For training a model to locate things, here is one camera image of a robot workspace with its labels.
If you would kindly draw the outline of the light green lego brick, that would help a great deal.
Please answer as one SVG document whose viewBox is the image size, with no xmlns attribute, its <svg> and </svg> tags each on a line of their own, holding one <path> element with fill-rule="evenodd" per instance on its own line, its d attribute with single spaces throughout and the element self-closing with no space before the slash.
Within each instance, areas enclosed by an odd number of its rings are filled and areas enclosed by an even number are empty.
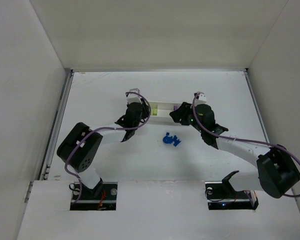
<svg viewBox="0 0 300 240">
<path fill-rule="evenodd" d="M 152 116 L 157 116 L 157 114 L 158 114 L 158 110 L 157 110 L 156 108 L 153 108 L 153 109 L 151 110 L 151 115 L 152 115 Z"/>
</svg>

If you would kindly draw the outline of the blue lego piece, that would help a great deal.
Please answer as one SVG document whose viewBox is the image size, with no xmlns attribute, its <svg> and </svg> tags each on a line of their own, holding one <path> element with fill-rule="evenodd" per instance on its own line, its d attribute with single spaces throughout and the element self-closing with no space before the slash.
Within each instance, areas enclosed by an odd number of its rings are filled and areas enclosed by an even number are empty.
<svg viewBox="0 0 300 240">
<path fill-rule="evenodd" d="M 177 147 L 182 141 L 176 135 L 171 135 L 169 132 L 166 132 L 162 142 L 166 145 Z"/>
</svg>

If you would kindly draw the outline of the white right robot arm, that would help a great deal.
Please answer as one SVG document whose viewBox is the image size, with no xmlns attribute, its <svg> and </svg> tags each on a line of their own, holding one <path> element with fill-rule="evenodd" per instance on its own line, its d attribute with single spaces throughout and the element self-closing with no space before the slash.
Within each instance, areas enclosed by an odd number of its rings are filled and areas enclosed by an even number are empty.
<svg viewBox="0 0 300 240">
<path fill-rule="evenodd" d="M 282 146 L 269 147 L 240 141 L 226 127 L 216 123 L 215 114 L 207 104 L 193 107 L 183 102 L 169 115 L 177 124 L 194 127 L 208 146 L 231 153 L 256 168 L 252 173 L 234 170 L 224 177 L 222 183 L 229 190 L 264 191 L 279 199 L 300 180 L 297 166 Z"/>
</svg>

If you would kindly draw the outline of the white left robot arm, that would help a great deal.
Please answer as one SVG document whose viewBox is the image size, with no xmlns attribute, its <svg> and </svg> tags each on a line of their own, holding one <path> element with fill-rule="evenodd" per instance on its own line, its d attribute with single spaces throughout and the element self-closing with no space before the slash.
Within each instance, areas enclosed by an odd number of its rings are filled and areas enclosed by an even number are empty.
<svg viewBox="0 0 300 240">
<path fill-rule="evenodd" d="M 114 124 L 100 127 L 95 131 L 88 125 L 78 122 L 59 145 L 56 154 L 64 162 L 64 167 L 71 167 L 72 174 L 95 197 L 101 192 L 103 180 L 91 166 L 100 145 L 130 140 L 138 128 L 150 117 L 149 103 L 142 98 L 140 102 L 127 104 L 125 114 Z"/>
</svg>

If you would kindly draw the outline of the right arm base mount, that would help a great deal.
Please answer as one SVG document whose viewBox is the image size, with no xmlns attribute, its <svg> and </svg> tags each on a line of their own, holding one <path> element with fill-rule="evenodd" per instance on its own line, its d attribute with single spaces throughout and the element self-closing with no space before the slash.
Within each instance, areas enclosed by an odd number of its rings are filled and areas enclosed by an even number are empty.
<svg viewBox="0 0 300 240">
<path fill-rule="evenodd" d="M 230 179 L 239 171 L 233 171 L 221 181 L 206 181 L 204 195 L 210 211 L 253 210 L 259 206 L 255 191 L 236 191 L 230 184 Z"/>
</svg>

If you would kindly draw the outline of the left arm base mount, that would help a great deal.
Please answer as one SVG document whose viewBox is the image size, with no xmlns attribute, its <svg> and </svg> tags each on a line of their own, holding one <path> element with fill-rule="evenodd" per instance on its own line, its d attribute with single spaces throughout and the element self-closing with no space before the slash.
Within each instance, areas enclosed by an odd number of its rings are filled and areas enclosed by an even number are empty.
<svg viewBox="0 0 300 240">
<path fill-rule="evenodd" d="M 94 196 L 83 186 L 81 196 L 78 199 L 80 185 L 78 182 L 70 183 L 69 189 L 72 191 L 71 211 L 115 211 L 117 207 L 118 183 L 104 182 L 101 191 Z"/>
</svg>

